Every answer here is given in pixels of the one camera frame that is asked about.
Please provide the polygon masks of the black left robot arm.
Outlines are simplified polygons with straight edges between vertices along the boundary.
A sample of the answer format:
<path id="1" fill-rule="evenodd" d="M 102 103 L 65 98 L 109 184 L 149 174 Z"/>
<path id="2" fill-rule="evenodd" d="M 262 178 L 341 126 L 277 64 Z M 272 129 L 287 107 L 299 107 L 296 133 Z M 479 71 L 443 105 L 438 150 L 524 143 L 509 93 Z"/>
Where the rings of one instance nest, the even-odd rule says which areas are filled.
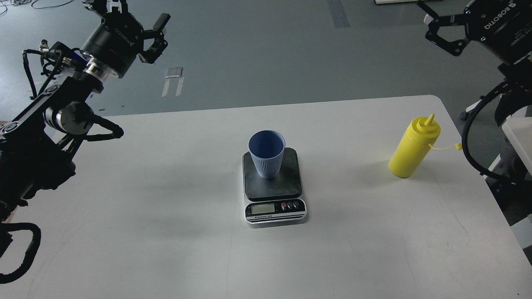
<path id="1" fill-rule="evenodd" d="M 21 265 L 1 274 L 1 284 L 18 280 L 31 268 L 42 232 L 33 223 L 8 223 L 16 208 L 28 205 L 36 192 L 55 190 L 75 175 L 74 156 L 83 142 L 122 138 L 123 129 L 94 113 L 87 104 L 101 93 L 105 80 L 123 78 L 135 59 L 153 64 L 167 48 L 165 26 L 171 16 L 162 13 L 151 29 L 129 12 L 125 0 L 86 0 L 88 11 L 101 22 L 85 44 L 71 49 L 61 42 L 22 53 L 31 103 L 12 121 L 1 125 L 1 254 L 13 241 L 12 233 L 28 231 L 32 239 Z"/>

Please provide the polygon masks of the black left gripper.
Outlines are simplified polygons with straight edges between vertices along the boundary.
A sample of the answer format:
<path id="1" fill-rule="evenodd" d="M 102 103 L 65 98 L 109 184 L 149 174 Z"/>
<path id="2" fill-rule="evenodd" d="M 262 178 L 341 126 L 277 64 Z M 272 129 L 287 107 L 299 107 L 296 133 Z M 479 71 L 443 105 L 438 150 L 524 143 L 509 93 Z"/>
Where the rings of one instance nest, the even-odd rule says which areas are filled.
<path id="1" fill-rule="evenodd" d="M 86 59 L 98 59 L 114 76 L 123 78 L 137 54 L 141 62 L 154 64 L 167 48 L 165 26 L 171 19 L 168 13 L 162 13 L 152 29 L 143 30 L 129 14 L 126 0 L 83 0 L 82 4 L 96 13 L 101 23 L 82 46 L 81 53 Z M 153 40 L 147 49 L 145 40 Z"/>

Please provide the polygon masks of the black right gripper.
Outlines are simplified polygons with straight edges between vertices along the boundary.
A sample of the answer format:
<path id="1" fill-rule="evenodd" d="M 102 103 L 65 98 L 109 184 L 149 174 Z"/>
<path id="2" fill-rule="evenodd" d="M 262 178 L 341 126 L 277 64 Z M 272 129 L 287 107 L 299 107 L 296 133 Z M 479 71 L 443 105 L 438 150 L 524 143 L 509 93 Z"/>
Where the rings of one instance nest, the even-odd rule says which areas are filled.
<path id="1" fill-rule="evenodd" d="M 452 56 L 460 56 L 471 41 L 479 42 L 508 66 L 531 57 L 532 9 L 530 0 L 472 0 L 458 15 L 439 15 L 424 0 L 424 38 Z M 465 36 L 451 38 L 451 29 Z"/>

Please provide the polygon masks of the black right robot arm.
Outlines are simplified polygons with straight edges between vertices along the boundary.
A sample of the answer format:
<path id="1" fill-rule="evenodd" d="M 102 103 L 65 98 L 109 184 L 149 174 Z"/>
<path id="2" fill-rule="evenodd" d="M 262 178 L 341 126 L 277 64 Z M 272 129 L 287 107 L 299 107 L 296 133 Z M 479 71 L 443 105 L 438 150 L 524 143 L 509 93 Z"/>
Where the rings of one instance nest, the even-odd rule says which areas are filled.
<path id="1" fill-rule="evenodd" d="M 492 170 L 481 165 L 469 149 L 473 122 L 494 99 L 498 105 L 494 119 L 498 127 L 522 108 L 531 115 L 532 8 L 530 0 L 472 0 L 459 15 L 439 15 L 424 1 L 418 7 L 428 17 L 426 39 L 453 56 L 460 56 L 470 42 L 479 42 L 500 59 L 498 70 L 504 79 L 480 101 L 465 119 L 462 146 L 467 161 L 481 175 L 502 211 L 517 199 L 531 201 L 530 171 L 509 140 L 505 140 L 500 160 Z"/>

